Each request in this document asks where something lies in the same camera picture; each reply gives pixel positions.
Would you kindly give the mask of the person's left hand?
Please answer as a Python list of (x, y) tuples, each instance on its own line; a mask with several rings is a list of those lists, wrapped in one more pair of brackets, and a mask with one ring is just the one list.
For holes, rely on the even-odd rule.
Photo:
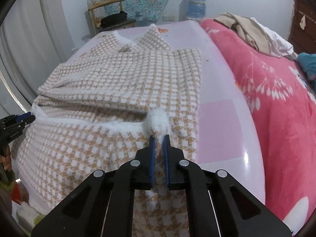
[(1, 163), (5, 171), (10, 172), (12, 170), (11, 151), (9, 145), (6, 146), (6, 156), (1, 156)]

